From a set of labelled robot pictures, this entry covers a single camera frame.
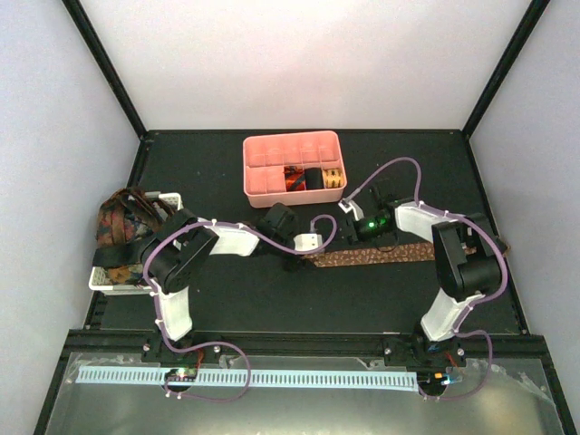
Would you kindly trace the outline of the brown floral tie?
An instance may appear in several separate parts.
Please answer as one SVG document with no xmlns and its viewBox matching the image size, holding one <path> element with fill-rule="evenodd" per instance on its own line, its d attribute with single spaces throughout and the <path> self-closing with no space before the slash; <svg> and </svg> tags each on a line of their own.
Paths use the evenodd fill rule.
<svg viewBox="0 0 580 435">
<path fill-rule="evenodd" d="M 304 256 L 316 267 L 369 266 L 395 263 L 434 262 L 432 243 L 420 242 L 391 247 L 348 249 Z"/>
</svg>

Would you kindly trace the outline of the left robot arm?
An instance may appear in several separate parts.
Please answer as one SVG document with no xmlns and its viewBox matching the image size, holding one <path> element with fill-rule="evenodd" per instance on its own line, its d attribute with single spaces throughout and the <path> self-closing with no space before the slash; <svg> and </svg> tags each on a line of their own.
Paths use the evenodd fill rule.
<svg viewBox="0 0 580 435">
<path fill-rule="evenodd" d="M 186 361 L 195 341 L 189 314 L 189 281 L 211 255 L 251 257 L 277 255 L 285 268 L 294 271 L 307 254 L 324 246 L 322 237 L 302 234 L 311 244 L 297 250 L 266 237 L 243 223 L 198 219 L 183 208 L 169 217 L 160 230 L 137 242 L 135 258 L 143 265 L 142 276 L 152 289 L 156 325 L 164 336 L 162 350 L 175 362 Z"/>
</svg>

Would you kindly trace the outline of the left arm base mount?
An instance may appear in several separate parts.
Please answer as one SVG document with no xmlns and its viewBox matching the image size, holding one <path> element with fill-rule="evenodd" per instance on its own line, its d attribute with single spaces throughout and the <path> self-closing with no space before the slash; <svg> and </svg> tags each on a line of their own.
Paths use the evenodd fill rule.
<svg viewBox="0 0 580 435">
<path fill-rule="evenodd" d="M 143 344 L 140 360 L 143 363 L 156 363 L 161 368 L 168 368 L 162 384 L 167 383 L 171 391 L 185 392 L 193 385 L 203 367 L 218 364 L 225 350 L 223 344 L 211 342 L 200 349 L 184 352 L 184 349 L 204 343 L 205 338 L 207 336 L 204 334 L 187 333 L 176 342 L 169 341 L 178 349 L 175 352 L 165 344 L 161 333 L 150 334 Z"/>
</svg>

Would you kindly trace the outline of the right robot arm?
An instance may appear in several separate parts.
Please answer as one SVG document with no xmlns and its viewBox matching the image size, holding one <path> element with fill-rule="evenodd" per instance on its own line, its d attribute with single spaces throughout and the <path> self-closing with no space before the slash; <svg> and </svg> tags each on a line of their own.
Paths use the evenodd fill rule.
<svg viewBox="0 0 580 435">
<path fill-rule="evenodd" d="M 347 227 L 356 241 L 401 231 L 432 244 L 439 290 L 411 334 L 418 363 L 439 360 L 475 306 L 507 286 L 504 251 L 480 214 L 466 217 L 411 199 L 386 203 L 372 216 L 364 215 L 349 197 L 341 199 L 339 207 L 349 216 Z"/>
</svg>

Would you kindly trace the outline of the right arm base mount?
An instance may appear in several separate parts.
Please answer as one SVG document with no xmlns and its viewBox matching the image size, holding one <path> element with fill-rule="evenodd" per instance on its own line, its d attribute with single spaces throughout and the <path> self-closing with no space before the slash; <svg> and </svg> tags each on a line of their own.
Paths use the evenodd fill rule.
<svg viewBox="0 0 580 435">
<path fill-rule="evenodd" d="M 463 350 L 454 339 L 431 342 L 423 333 L 389 335 L 382 341 L 386 366 L 415 372 L 420 393 L 439 398 L 462 380 Z"/>
</svg>

